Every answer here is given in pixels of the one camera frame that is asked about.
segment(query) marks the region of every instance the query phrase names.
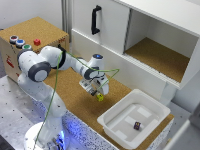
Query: small dark object in bin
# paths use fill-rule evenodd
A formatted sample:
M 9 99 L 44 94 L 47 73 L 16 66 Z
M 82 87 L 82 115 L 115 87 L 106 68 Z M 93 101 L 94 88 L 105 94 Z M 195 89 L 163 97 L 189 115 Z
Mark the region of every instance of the small dark object in bin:
M 139 130 L 140 129 L 140 124 L 141 123 L 139 123 L 139 122 L 135 122 L 134 129 Z

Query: black door handle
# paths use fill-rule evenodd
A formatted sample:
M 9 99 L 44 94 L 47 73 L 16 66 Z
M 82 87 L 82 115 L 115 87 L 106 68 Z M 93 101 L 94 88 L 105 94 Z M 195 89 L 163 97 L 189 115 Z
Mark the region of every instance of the black door handle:
M 91 27 L 91 30 L 92 30 L 92 34 L 96 34 L 96 33 L 99 33 L 100 30 L 96 28 L 96 19 L 97 19 L 97 14 L 96 12 L 101 10 L 101 7 L 100 6 L 96 6 L 96 8 L 93 9 L 92 11 L 92 27 Z

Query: cabinet door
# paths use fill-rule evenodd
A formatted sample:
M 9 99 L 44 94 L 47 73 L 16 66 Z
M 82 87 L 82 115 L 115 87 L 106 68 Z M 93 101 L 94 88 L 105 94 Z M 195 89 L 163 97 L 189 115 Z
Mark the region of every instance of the cabinet door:
M 99 33 L 92 35 L 92 11 L 96 6 L 96 27 Z M 91 40 L 117 53 L 124 52 L 129 8 L 112 0 L 74 0 L 73 29 Z

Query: wooden shelf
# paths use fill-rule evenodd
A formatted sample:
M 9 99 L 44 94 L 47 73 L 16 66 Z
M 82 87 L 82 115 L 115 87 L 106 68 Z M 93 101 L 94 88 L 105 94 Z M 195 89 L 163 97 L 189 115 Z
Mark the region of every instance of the wooden shelf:
M 181 82 L 190 58 L 183 56 L 149 38 L 135 44 L 126 54 L 149 65 L 166 76 Z

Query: green cable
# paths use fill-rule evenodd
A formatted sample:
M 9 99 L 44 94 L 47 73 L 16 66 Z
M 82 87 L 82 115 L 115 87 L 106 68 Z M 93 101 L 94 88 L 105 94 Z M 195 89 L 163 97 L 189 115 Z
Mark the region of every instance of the green cable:
M 62 53 L 63 53 L 63 52 L 61 52 L 60 55 L 59 55 L 59 57 L 58 57 L 58 63 L 57 63 L 57 69 L 56 69 L 56 82 L 55 82 L 55 86 L 54 86 L 53 95 L 52 95 L 52 97 L 51 97 L 51 101 L 50 101 L 49 108 L 48 108 L 48 110 L 47 110 L 47 114 L 46 114 L 46 116 L 45 116 L 44 122 L 42 123 L 42 126 L 41 126 L 41 128 L 40 128 L 40 130 L 39 130 L 39 132 L 38 132 L 38 134 L 37 134 L 37 138 L 36 138 L 36 140 L 35 140 L 35 144 L 34 144 L 33 150 L 35 149 L 35 145 L 36 145 L 36 143 L 37 143 L 37 140 L 38 140 L 38 137 L 39 137 L 40 132 L 41 132 L 41 130 L 42 130 L 42 127 L 43 127 L 45 121 L 47 120 L 47 116 L 48 116 L 49 110 L 50 110 L 50 108 L 51 108 L 51 104 L 52 104 L 52 101 L 53 101 L 53 97 L 54 97 L 54 94 L 55 94 L 55 92 L 56 92 L 57 80 L 58 80 L 58 67 L 59 67 L 60 58 L 61 58 Z
M 42 123 L 42 126 L 37 134 L 37 138 L 35 140 L 35 144 L 34 144 L 34 148 L 33 150 L 35 149 L 35 145 L 38 141 L 38 137 L 40 135 L 40 132 L 42 130 L 42 127 L 47 119 L 47 116 L 49 114 L 49 110 L 51 108 L 51 104 L 52 104 L 52 101 L 53 101 L 53 97 L 54 97 L 54 94 L 55 94 L 55 91 L 56 91 L 56 87 L 57 87 L 57 79 L 58 79 L 58 67 L 59 67 L 59 63 L 60 63 L 60 58 L 61 58 L 61 55 L 62 55 L 63 52 L 60 53 L 59 57 L 58 57 L 58 63 L 57 63 L 57 69 L 56 69 L 56 81 L 55 81 L 55 86 L 54 86 L 54 91 L 53 91 L 53 95 L 51 97 L 51 101 L 50 101 L 50 104 L 49 104 L 49 108 L 47 110 L 47 114 L 45 116 L 45 119 L 44 119 L 44 122 Z M 99 72 L 111 72 L 111 71 L 116 71 L 111 77 L 108 78 L 108 80 L 106 80 L 97 90 L 99 90 L 100 88 L 102 88 L 110 79 L 112 79 L 118 72 L 120 69 L 112 69 L 112 70 L 97 70 L 97 69 L 93 69 L 93 68 L 90 68 L 89 66 L 87 66 L 86 64 L 84 64 L 83 62 L 81 62 L 79 59 L 77 59 L 73 54 L 67 52 L 70 56 L 72 56 L 73 58 L 75 58 L 76 60 L 78 60 L 82 65 L 86 66 L 87 68 L 91 69 L 91 70 L 94 70 L 94 71 L 99 71 Z

